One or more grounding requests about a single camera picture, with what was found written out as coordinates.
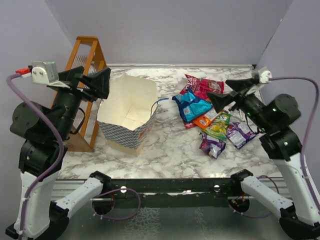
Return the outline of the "wooden dish rack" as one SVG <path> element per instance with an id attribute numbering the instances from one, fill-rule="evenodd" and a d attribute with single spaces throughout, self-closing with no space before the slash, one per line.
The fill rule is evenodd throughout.
<path id="1" fill-rule="evenodd" d="M 66 88 L 56 91 L 52 105 L 54 107 L 64 102 L 66 112 L 75 121 L 82 117 L 79 123 L 71 123 L 71 130 L 66 143 L 70 152 L 93 152 L 99 125 L 95 120 L 89 139 L 85 139 L 93 103 L 106 99 L 109 95 L 111 69 L 95 36 L 78 36 L 64 71 L 59 73 L 59 80 Z"/>

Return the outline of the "large purple snack bag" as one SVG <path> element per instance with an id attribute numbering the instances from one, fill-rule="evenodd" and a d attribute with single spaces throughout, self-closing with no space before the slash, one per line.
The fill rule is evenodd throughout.
<path id="1" fill-rule="evenodd" d="M 243 122 L 232 122 L 228 125 L 226 137 L 238 150 L 240 150 L 249 141 L 254 139 L 256 134 L 250 130 L 247 124 Z"/>

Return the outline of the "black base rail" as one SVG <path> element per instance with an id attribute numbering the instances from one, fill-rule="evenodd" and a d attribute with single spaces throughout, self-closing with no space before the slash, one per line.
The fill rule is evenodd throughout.
<path id="1" fill-rule="evenodd" d="M 97 207 L 118 209 L 227 207 L 228 200 L 243 196 L 240 181 L 247 170 L 227 178 L 111 178 L 99 171 L 90 174 L 102 184 L 93 202 Z"/>

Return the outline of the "blue checkered paper bag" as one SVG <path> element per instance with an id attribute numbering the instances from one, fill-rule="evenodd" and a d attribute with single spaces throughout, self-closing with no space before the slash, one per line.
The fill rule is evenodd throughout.
<path id="1" fill-rule="evenodd" d="M 138 156 L 152 130 L 159 102 L 154 80 L 123 74 L 110 83 L 102 100 L 97 122 L 109 146 Z"/>

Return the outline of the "green cap marker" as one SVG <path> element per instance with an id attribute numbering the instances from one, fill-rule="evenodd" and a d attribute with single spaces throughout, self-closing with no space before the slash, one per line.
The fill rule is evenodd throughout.
<path id="1" fill-rule="evenodd" d="M 245 117 L 244 117 L 244 114 L 242 113 L 241 110 L 238 111 L 238 114 L 239 114 L 239 118 L 244 121 L 245 120 Z"/>

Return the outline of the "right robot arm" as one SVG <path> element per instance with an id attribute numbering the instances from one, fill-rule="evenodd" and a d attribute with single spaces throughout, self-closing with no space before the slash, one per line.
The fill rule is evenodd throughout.
<path id="1" fill-rule="evenodd" d="M 263 104 L 255 92 L 268 82 L 268 78 L 257 77 L 229 79 L 226 81 L 231 88 L 229 93 L 208 92 L 207 96 L 217 112 L 225 107 L 230 111 L 241 110 L 259 128 L 261 145 L 280 171 L 290 199 L 261 183 L 248 170 L 233 174 L 229 189 L 236 196 L 247 194 L 259 201 L 278 218 L 290 238 L 315 240 L 320 236 L 320 195 L 307 167 L 307 142 L 291 129 L 301 112 L 296 99 L 286 93 Z"/>

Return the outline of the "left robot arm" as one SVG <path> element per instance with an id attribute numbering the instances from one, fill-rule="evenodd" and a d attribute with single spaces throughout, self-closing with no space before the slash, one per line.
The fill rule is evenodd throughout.
<path id="1" fill-rule="evenodd" d="M 85 75 L 82 66 L 57 72 L 54 62 L 35 62 L 7 77 L 7 84 L 22 100 L 12 114 L 10 131 L 25 140 L 18 162 L 22 184 L 19 213 L 5 230 L 12 239 L 55 240 L 91 198 L 103 198 L 110 193 L 111 178 L 95 171 L 68 196 L 51 199 L 68 151 L 64 142 L 78 132 L 73 125 L 81 102 L 106 99 L 110 74 L 108 67 Z M 13 84 L 14 79 L 27 77 L 57 92 L 51 108 L 29 100 Z"/>

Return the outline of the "red crisps bag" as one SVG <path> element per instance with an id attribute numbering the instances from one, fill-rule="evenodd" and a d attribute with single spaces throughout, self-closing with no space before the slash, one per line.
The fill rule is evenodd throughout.
<path id="1" fill-rule="evenodd" d="M 195 96 L 213 105 L 211 100 L 208 98 L 207 93 L 213 92 L 222 94 L 224 92 L 223 81 L 211 80 L 206 78 L 197 78 L 189 74 L 185 74 L 185 77 L 187 78 L 187 84 L 180 91 L 180 95 L 184 95 L 188 92 L 188 90 L 191 90 Z"/>

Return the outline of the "orange snack box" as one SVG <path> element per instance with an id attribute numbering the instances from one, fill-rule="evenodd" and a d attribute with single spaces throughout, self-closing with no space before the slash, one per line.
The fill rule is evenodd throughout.
<path id="1" fill-rule="evenodd" d="M 221 112 L 216 112 L 214 108 L 211 108 L 206 113 L 193 119 L 192 122 L 198 127 L 200 127 L 202 130 L 205 130 L 220 113 Z"/>

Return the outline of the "red snack packet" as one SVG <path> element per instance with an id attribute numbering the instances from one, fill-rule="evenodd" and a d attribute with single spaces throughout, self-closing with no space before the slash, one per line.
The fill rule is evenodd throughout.
<path id="1" fill-rule="evenodd" d="M 191 128 L 197 127 L 197 125 L 194 122 L 185 122 L 185 121 L 183 121 L 183 124 L 184 124 L 186 129 L 191 129 Z"/>

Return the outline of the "blue snack packet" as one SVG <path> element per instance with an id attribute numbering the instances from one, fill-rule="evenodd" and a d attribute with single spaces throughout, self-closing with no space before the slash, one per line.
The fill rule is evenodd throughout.
<path id="1" fill-rule="evenodd" d="M 175 95 L 171 99 L 176 102 L 179 115 L 186 123 L 192 122 L 213 107 L 210 102 L 194 95 L 191 89 L 188 89 L 184 94 Z"/>

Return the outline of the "yellow green snack packet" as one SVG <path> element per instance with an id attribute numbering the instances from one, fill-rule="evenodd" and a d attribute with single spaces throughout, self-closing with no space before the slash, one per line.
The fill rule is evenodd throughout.
<path id="1" fill-rule="evenodd" d="M 227 140 L 227 128 L 229 126 L 231 115 L 226 112 L 221 112 L 212 121 L 212 123 L 203 130 L 207 135 L 221 141 Z"/>

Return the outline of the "purple snack packet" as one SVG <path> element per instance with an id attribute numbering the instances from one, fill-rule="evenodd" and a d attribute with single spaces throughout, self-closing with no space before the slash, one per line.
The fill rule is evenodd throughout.
<path id="1" fill-rule="evenodd" d="M 202 142 L 199 146 L 199 149 L 211 158 L 217 159 L 225 150 L 227 143 L 204 132 L 202 132 L 200 135 Z"/>

